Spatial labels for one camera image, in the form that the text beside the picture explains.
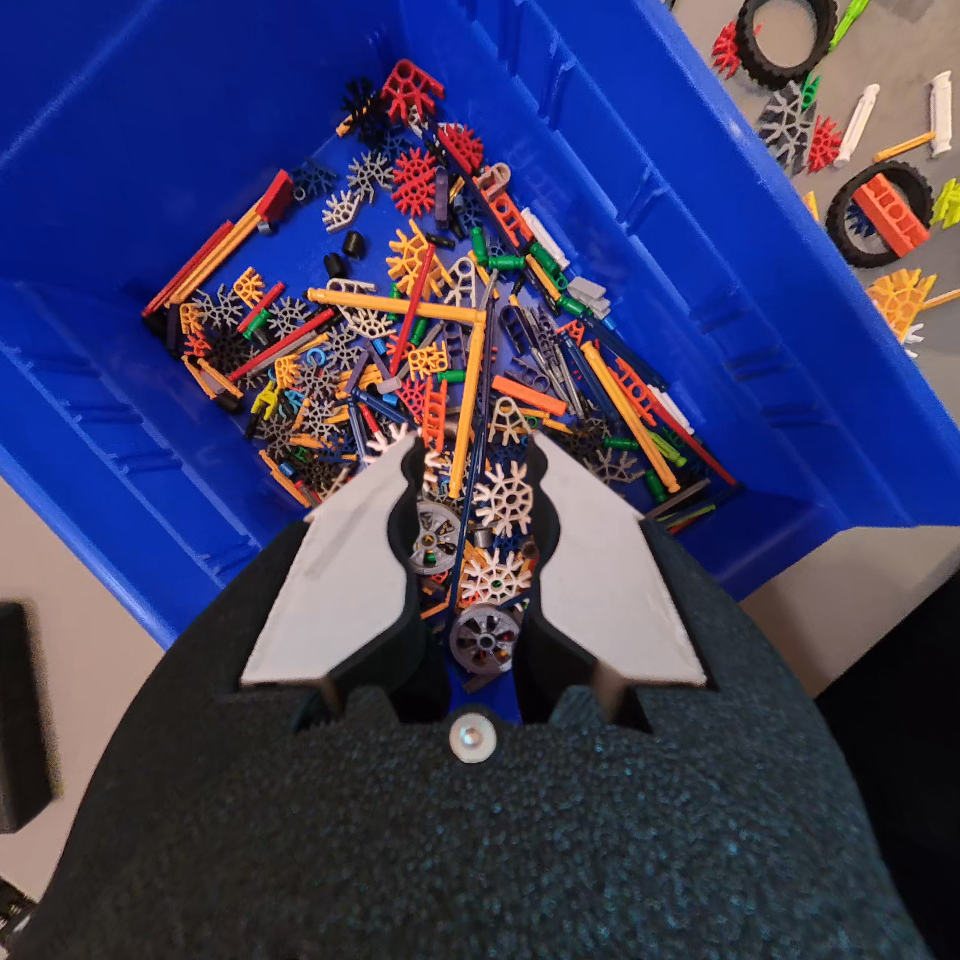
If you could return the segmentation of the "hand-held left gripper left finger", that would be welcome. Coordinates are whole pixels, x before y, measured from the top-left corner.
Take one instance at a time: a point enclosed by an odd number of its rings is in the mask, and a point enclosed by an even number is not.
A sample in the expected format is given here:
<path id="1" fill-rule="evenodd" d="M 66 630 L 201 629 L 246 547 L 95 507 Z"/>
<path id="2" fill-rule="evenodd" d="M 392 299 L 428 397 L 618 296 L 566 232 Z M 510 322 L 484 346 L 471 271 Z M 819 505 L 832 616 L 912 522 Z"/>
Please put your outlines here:
<path id="1" fill-rule="evenodd" d="M 242 689 L 306 688 L 339 715 L 354 690 L 377 688 L 402 722 L 436 720 L 436 646 L 412 565 L 425 457 L 408 435 L 311 513 Z"/>

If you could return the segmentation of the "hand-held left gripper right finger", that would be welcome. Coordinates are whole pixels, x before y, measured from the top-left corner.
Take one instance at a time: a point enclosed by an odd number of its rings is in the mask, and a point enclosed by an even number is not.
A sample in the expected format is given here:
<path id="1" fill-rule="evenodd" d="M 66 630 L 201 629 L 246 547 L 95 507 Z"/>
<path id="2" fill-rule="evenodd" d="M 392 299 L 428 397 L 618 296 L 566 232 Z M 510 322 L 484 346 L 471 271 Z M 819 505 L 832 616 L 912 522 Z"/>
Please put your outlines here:
<path id="1" fill-rule="evenodd" d="M 546 722 L 572 687 L 590 690 L 607 722 L 629 714 L 630 688 L 706 689 L 643 515 L 543 434 L 527 468 L 538 560 L 515 650 L 523 721 Z"/>

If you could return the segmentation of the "pile of construction toy pieces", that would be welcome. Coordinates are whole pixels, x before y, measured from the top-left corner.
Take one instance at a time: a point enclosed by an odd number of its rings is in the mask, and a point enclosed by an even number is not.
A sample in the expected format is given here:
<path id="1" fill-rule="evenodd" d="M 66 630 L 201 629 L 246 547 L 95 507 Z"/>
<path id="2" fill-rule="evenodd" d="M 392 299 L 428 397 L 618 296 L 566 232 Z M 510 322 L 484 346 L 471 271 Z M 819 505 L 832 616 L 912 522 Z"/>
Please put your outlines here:
<path id="1" fill-rule="evenodd" d="M 474 681 L 512 666 L 538 563 L 527 467 L 555 439 L 671 535 L 742 485 L 652 370 L 601 334 L 596 300 L 409 58 L 349 80 L 346 187 L 279 171 L 142 309 L 205 397 L 246 415 L 270 478 L 318 507 L 405 437 L 425 448 L 411 566 L 427 628 Z"/>

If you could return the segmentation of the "blue bin with square tag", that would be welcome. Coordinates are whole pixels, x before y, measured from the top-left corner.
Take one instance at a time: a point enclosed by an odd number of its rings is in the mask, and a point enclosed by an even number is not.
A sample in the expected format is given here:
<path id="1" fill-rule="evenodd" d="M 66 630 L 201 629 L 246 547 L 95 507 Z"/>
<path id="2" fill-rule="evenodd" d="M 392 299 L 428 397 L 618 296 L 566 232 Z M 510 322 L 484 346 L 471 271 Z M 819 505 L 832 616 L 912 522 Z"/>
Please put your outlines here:
<path id="1" fill-rule="evenodd" d="M 141 309 L 404 58 L 745 486 L 680 537 L 735 599 L 958 525 L 954 421 L 660 2 L 2 2 L 2 474 L 157 644 L 300 510 Z"/>

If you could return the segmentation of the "grey snowflake connector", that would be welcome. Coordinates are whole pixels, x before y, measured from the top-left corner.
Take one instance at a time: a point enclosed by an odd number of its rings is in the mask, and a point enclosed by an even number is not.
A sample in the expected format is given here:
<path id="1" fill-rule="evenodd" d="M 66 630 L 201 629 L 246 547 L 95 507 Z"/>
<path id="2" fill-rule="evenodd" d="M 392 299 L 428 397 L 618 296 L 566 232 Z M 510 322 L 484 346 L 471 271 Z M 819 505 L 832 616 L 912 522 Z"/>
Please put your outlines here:
<path id="1" fill-rule="evenodd" d="M 789 178 L 804 169 L 813 135 L 816 99 L 805 99 L 801 84 L 789 81 L 774 91 L 758 117 L 756 132 Z"/>

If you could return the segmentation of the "black box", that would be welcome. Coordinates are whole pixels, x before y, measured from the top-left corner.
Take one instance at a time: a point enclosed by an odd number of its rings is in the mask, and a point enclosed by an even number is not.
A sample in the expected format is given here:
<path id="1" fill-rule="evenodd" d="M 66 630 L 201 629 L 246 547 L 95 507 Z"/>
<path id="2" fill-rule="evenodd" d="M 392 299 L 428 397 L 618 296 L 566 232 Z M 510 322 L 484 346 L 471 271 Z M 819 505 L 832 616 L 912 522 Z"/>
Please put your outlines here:
<path id="1" fill-rule="evenodd" d="M 24 829 L 63 792 L 46 658 L 30 606 L 1 602 L 1 834 Z"/>

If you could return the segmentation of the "orange sun connector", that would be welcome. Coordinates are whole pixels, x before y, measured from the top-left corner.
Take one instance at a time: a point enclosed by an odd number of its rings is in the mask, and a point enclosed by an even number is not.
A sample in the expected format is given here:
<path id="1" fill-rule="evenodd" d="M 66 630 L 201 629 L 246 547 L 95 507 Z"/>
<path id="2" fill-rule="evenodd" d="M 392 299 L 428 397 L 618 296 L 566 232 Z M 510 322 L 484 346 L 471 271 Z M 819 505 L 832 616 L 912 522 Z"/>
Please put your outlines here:
<path id="1" fill-rule="evenodd" d="M 866 288 L 866 295 L 902 346 L 937 279 L 937 273 L 900 269 L 876 278 Z"/>

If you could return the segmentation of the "black tyre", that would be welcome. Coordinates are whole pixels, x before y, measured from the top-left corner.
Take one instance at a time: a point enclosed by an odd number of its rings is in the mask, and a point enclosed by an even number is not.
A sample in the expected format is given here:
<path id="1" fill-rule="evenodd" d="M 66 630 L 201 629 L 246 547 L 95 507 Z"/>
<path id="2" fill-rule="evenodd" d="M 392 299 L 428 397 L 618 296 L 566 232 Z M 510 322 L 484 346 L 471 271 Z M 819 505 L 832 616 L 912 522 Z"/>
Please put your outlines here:
<path id="1" fill-rule="evenodd" d="M 871 165 L 849 179 L 837 192 L 826 212 L 824 220 L 826 232 L 833 240 L 842 257 L 850 266 L 859 269 L 877 269 L 889 266 L 901 259 L 894 258 L 894 254 L 890 252 L 881 237 L 879 237 L 879 239 L 883 247 L 880 251 L 868 251 L 862 246 L 859 246 L 858 243 L 853 240 L 851 230 L 847 225 L 847 215 L 850 207 L 856 207 L 866 218 L 854 202 L 853 196 L 859 186 L 862 186 L 879 173 L 884 174 L 890 182 L 896 186 L 901 194 L 908 200 L 914 213 L 921 222 L 923 222 L 927 228 L 930 227 L 933 210 L 933 194 L 927 178 L 906 162 L 887 160 Z M 880 236 L 875 228 L 873 229 L 875 233 Z"/>
<path id="2" fill-rule="evenodd" d="M 835 28 L 838 24 L 837 6 L 834 1 L 804 1 L 814 24 L 814 35 L 807 56 L 791 65 L 774 62 L 762 50 L 756 27 L 762 10 L 769 1 L 745 1 L 734 20 L 734 39 L 737 44 L 741 66 L 748 76 L 767 90 L 782 90 L 791 83 L 800 83 L 819 65 L 828 54 Z"/>

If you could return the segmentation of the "white rod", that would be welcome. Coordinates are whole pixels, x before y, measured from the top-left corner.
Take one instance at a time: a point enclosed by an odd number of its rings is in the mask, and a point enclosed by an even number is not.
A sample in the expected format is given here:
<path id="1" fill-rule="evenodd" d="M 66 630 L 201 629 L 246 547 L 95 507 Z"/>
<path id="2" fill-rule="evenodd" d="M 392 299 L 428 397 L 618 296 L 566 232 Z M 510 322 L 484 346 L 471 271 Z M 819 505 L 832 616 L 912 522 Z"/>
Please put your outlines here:
<path id="1" fill-rule="evenodd" d="M 953 147 L 953 72 L 944 70 L 930 80 L 930 156 L 937 160 Z"/>
<path id="2" fill-rule="evenodd" d="M 878 83 L 871 83 L 863 89 L 844 132 L 841 145 L 832 166 L 841 169 L 850 163 L 854 152 L 863 137 L 863 133 L 872 115 L 881 91 Z"/>

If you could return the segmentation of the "light green rod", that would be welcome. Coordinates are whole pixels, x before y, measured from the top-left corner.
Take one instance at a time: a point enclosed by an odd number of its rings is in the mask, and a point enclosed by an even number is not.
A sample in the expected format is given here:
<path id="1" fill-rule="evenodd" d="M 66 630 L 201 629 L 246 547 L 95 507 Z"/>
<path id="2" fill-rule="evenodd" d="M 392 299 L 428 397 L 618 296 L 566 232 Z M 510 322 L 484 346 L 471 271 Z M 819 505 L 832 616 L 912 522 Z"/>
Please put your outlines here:
<path id="1" fill-rule="evenodd" d="M 861 17 L 870 3 L 871 1 L 869 0 L 853 0 L 848 3 L 830 39 L 827 47 L 828 52 L 833 52 L 839 43 L 842 42 L 846 33 L 857 22 L 858 18 Z"/>

